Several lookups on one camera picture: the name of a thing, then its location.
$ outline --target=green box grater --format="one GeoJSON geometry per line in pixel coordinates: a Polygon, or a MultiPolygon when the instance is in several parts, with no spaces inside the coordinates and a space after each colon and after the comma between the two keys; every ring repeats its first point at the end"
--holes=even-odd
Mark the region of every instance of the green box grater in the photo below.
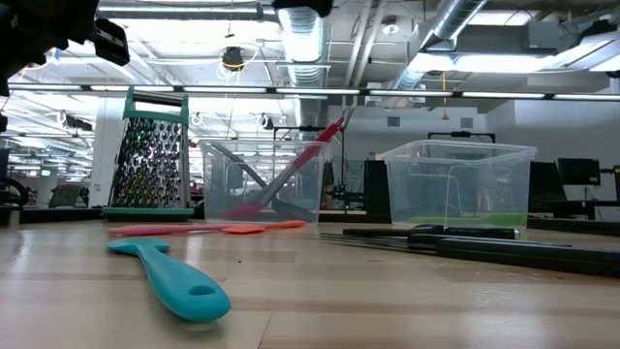
{"type": "Polygon", "coordinates": [[[178,220],[194,215],[189,187],[189,98],[129,89],[123,140],[104,215],[122,220],[178,220]],[[136,102],[180,108],[138,111],[136,102]]]}

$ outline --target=clear plastic container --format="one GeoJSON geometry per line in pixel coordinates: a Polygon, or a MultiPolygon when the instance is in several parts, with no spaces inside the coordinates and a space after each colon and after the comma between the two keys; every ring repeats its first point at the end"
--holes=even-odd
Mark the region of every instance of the clear plastic container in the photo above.
{"type": "Polygon", "coordinates": [[[394,224],[527,225],[531,146],[419,141],[384,154],[394,224]]]}
{"type": "Polygon", "coordinates": [[[201,148],[207,220],[319,221],[325,143],[219,141],[201,148]],[[297,168],[304,152],[313,156],[297,168]]]}

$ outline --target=orange spatula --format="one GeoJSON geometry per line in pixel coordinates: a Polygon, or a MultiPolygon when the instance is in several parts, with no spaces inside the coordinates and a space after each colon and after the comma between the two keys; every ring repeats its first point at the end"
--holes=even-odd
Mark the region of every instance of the orange spatula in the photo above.
{"type": "Polygon", "coordinates": [[[267,229],[292,229],[303,227],[306,224],[305,221],[286,221],[282,223],[264,224],[264,225],[235,225],[223,229],[224,232],[229,234],[255,234],[262,233],[267,229]]]}

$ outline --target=teal spatula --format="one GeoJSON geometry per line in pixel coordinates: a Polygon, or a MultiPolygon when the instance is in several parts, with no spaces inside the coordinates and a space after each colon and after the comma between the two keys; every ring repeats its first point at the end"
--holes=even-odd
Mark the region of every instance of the teal spatula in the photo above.
{"type": "Polygon", "coordinates": [[[111,241],[108,248],[138,256],[157,298],[174,314],[205,323],[231,310],[231,300],[213,279],[162,253],[170,248],[164,240],[127,238],[111,241]]]}

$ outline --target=wooden tabletop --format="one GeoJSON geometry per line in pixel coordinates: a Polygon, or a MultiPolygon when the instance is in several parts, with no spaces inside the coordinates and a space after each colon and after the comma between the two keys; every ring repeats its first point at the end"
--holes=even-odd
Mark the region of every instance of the wooden tabletop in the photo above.
{"type": "MultiPolygon", "coordinates": [[[[320,240],[355,225],[166,238],[220,282],[232,311],[191,324],[104,222],[0,231],[0,348],[618,348],[620,281],[320,240]]],[[[620,249],[620,238],[528,232],[620,249]]]]}

